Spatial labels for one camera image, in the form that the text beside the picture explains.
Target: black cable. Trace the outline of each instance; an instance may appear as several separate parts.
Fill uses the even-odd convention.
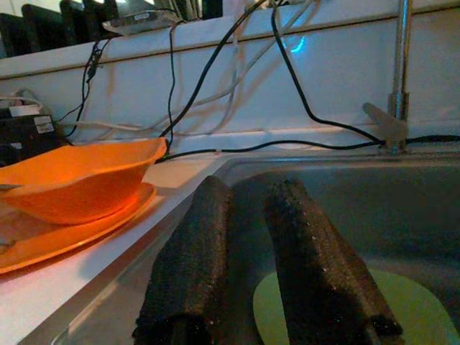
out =
[[[74,109],[69,111],[66,115],[64,115],[62,118],[58,119],[56,122],[61,122],[63,119],[66,119],[69,115],[74,113],[75,111],[78,111],[77,117],[75,119],[75,122],[80,121],[81,115],[83,113],[83,110],[85,108],[86,101],[88,100],[89,94],[91,92],[91,80],[94,78],[97,72],[97,68],[99,65],[99,60],[102,57],[102,53],[106,49],[107,44],[110,42],[111,38],[109,38],[106,43],[102,46],[102,48],[99,48],[99,42],[96,41],[93,45],[93,48],[91,50],[91,55],[88,59],[88,61],[85,64],[85,68],[83,70],[83,77],[81,81],[81,102],[76,106]],[[72,130],[66,134],[66,137],[70,137],[75,130],[77,129],[77,125],[75,125]]]
[[[167,145],[167,153],[169,154],[170,148],[173,145],[174,141],[174,129],[173,129],[173,114],[171,112],[171,102],[173,100],[173,94],[174,94],[174,88],[175,88],[175,71],[174,71],[174,47],[173,47],[173,34],[175,31],[175,28],[177,25],[174,25],[171,27],[170,30],[170,62],[171,62],[171,76],[172,76],[172,84],[171,84],[171,89],[170,89],[170,95],[167,99],[167,115],[170,119],[170,127],[171,127],[171,133],[170,133],[170,142]]]
[[[458,135],[426,135],[424,137],[416,137],[416,138],[409,138],[406,140],[406,144],[414,144],[414,143],[423,143],[423,142],[460,142],[460,136]],[[224,153],[243,153],[243,152],[250,152],[255,150],[260,150],[267,146],[277,145],[277,144],[303,144],[303,145],[310,145],[313,147],[321,147],[323,149],[330,149],[330,150],[355,150],[362,147],[370,147],[370,146],[377,146],[383,145],[385,142],[378,141],[378,142],[364,142],[362,144],[355,144],[355,145],[347,145],[347,146],[335,146],[335,145],[327,145],[321,144],[319,142],[309,142],[306,140],[276,140],[274,142],[265,142],[264,144],[245,147],[243,149],[197,149],[193,151],[181,152],[177,153],[176,155],[170,155],[167,157],[163,157],[159,159],[157,162],[166,162],[167,160],[173,160],[175,158],[190,156],[190,155],[198,155],[200,153],[212,153],[212,152],[224,152]]]
[[[335,126],[335,127],[348,129],[348,130],[356,132],[356,133],[358,133],[358,134],[360,134],[360,135],[362,135],[362,136],[364,136],[364,137],[366,137],[368,139],[371,139],[373,142],[377,142],[377,143],[380,142],[380,140],[378,138],[374,137],[370,133],[367,133],[366,131],[363,131],[363,130],[361,130],[359,128],[356,128],[354,126],[350,126],[348,124],[341,124],[340,122],[320,119],[311,111],[311,108],[308,105],[307,98],[305,97],[305,94],[304,94],[304,92],[302,90],[302,86],[300,85],[300,82],[299,82],[299,80],[297,78],[297,75],[295,74],[293,65],[291,64],[291,62],[289,60],[289,57],[288,57],[288,54],[286,53],[286,49],[282,45],[282,40],[281,40],[281,37],[280,37],[280,33],[278,32],[278,29],[277,29],[277,26],[276,26],[277,8],[278,8],[278,5],[274,1],[273,2],[273,10],[272,10],[272,19],[271,19],[273,35],[275,36],[276,43],[278,45],[278,48],[280,49],[282,58],[284,59],[284,61],[286,63],[286,66],[287,66],[287,69],[289,70],[289,73],[290,73],[290,75],[291,75],[291,77],[293,79],[293,82],[295,84],[295,88],[297,89],[297,92],[299,93],[300,99],[302,100],[303,107],[307,111],[307,114],[309,115],[309,117],[312,120],[314,120],[315,122],[318,122],[319,124],[327,124],[327,125],[330,125],[330,126]]]
[[[423,137],[409,138],[406,144],[416,144],[421,142],[460,142],[459,135],[425,135]]]
[[[254,12],[260,5],[262,5],[266,0],[259,0],[255,4],[253,4],[251,7],[249,7],[233,24],[233,26],[230,28],[230,30],[222,37],[222,40],[219,42],[217,45],[216,49],[214,50],[212,56],[209,58],[208,62],[206,63],[203,72],[201,72],[200,78],[198,79],[198,83],[196,84],[195,90],[193,90],[192,96],[188,100],[187,104],[185,105],[184,109],[180,112],[178,117],[176,117],[172,123],[165,129],[160,137],[165,137],[166,134],[169,131],[172,131],[175,125],[178,124],[180,120],[187,114],[188,110],[191,108],[193,102],[196,99],[196,96],[198,95],[198,92],[200,92],[201,86],[203,85],[204,79],[206,75],[208,74],[209,69],[211,68],[212,64],[214,63],[214,60],[217,58],[217,55],[220,53],[224,45],[227,43],[229,40],[230,36],[238,29],[238,27],[244,22],[244,20],[252,13]]]
[[[384,144],[384,142],[363,142],[362,144],[355,144],[355,145],[347,145],[347,146],[336,146],[336,145],[328,145],[328,144],[321,144],[319,142],[309,142],[307,140],[275,140],[273,142],[265,142],[264,144],[259,144],[256,146],[245,147],[242,149],[197,149],[193,151],[181,152],[177,153],[176,155],[165,156],[160,158],[157,162],[165,162],[167,160],[173,160],[175,158],[189,156],[189,155],[197,155],[200,153],[210,153],[210,152],[224,152],[224,153],[243,153],[243,152],[250,152],[255,150],[263,149],[267,146],[272,145],[279,145],[279,144],[301,144],[301,145],[310,145],[313,147],[320,147],[323,149],[330,149],[330,150],[355,150],[361,147],[369,147],[369,146],[376,146],[380,144]]]

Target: orange bowl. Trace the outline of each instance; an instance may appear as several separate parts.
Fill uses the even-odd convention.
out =
[[[148,167],[166,152],[164,138],[64,146],[0,168],[0,200],[54,224],[82,224],[135,202]]]

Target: yellow-green plate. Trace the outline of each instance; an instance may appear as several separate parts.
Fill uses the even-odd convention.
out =
[[[422,285],[401,275],[370,270],[396,319],[405,345],[460,345],[455,326],[441,302]],[[276,273],[257,286],[254,317],[265,345],[289,345]]]

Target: black electronic device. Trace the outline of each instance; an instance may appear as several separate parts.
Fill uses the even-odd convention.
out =
[[[67,45],[63,18],[59,12],[30,4],[25,4],[21,10],[32,52],[42,52]]]
[[[203,18],[213,19],[220,18],[223,15],[223,5],[222,0],[203,0]]]
[[[73,0],[62,0],[60,13],[63,16],[65,38],[68,45],[79,45],[91,41],[86,24],[85,7],[81,3]]]
[[[26,27],[21,17],[1,13],[0,35],[8,58],[31,53]]]
[[[11,116],[7,109],[0,114],[0,167],[68,143],[55,131],[50,115]]]
[[[118,17],[114,0],[105,0],[104,4],[94,0],[83,0],[83,6],[85,7],[86,26],[91,41],[99,41],[115,35],[102,27],[103,22]]]

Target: faucet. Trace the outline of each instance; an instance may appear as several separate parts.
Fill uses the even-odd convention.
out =
[[[393,154],[405,151],[405,140],[408,136],[409,93],[406,92],[405,87],[408,74],[412,1],[400,0],[399,3],[395,69],[392,93],[388,96],[387,113],[371,103],[363,105],[364,112],[379,124],[386,147]]]

